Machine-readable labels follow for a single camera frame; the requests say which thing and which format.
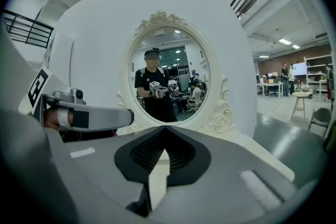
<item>backpack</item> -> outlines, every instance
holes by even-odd
[[[142,77],[142,78],[143,78],[143,74],[145,74],[145,69],[146,69],[146,67],[140,69],[140,73],[141,73],[141,77]],[[165,78],[166,76],[165,76],[165,74],[164,74],[163,69],[162,69],[161,67],[157,67],[157,69],[159,69],[159,71],[161,72],[161,74],[162,74],[163,77]]]

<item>oval mirror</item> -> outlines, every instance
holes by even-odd
[[[198,42],[173,27],[145,34],[132,53],[133,96],[144,113],[162,122],[182,122],[202,108],[209,65]]]

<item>chair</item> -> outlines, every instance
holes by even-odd
[[[270,93],[269,96],[272,96],[272,95],[278,96],[278,94],[276,93],[276,91],[277,91],[277,89],[279,89],[279,87],[278,86],[269,86],[269,87],[271,87],[269,90],[273,91],[273,93]]]
[[[196,104],[195,102],[190,102],[190,100],[187,100],[188,102],[188,112],[192,112],[193,110],[196,112],[197,110],[199,110],[199,108],[201,107],[204,99],[205,99],[205,92],[202,90],[201,91],[201,94],[200,94],[200,97],[201,99],[200,103]]]
[[[320,109],[317,109],[316,111],[313,111],[313,115],[310,120],[308,131],[310,130],[311,124],[325,127],[325,131],[323,133],[323,137],[324,137],[327,132],[330,119],[331,119],[331,112],[329,109],[320,108]]]

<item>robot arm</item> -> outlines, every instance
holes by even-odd
[[[27,95],[31,113],[42,125],[48,107],[58,110],[57,118],[63,130],[114,130],[131,125],[134,121],[134,113],[131,110],[86,105],[81,90],[68,87],[46,67],[40,69]],[[72,112],[71,125],[68,122],[69,111]]]
[[[180,90],[179,90],[179,87],[177,86],[176,80],[170,80],[168,82],[168,89],[169,89],[170,93],[172,93],[173,95],[178,96]]]
[[[151,91],[150,95],[154,98],[163,98],[165,93],[168,92],[168,88],[160,86],[160,83],[156,81],[149,83],[149,89]]]

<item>person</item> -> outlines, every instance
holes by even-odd
[[[282,64],[282,70],[281,70],[281,78],[282,78],[282,82],[284,83],[283,85],[283,96],[288,96],[288,69],[287,69],[287,65],[284,62]]]
[[[173,103],[168,92],[162,96],[154,97],[150,91],[150,83],[156,81],[162,87],[168,87],[170,76],[167,70],[158,68],[160,62],[160,50],[153,48],[144,54],[146,67],[135,73],[134,87],[139,96],[144,98],[145,110],[153,118],[163,122],[177,121]]]
[[[327,101],[330,102],[331,100],[331,89],[332,89],[332,80],[333,80],[333,73],[332,69],[328,66],[328,64],[325,64],[325,71],[324,71],[327,79]]]
[[[295,92],[295,86],[294,86],[294,81],[295,81],[295,76],[294,76],[294,66],[291,63],[289,65],[289,86],[290,86],[290,94],[293,94]]]
[[[193,95],[189,99],[183,99],[181,101],[181,105],[184,110],[188,110],[187,108],[188,100],[190,103],[196,103],[196,105],[198,105],[201,102],[201,90],[198,87],[198,84],[195,80],[191,82],[191,88],[193,89]]]

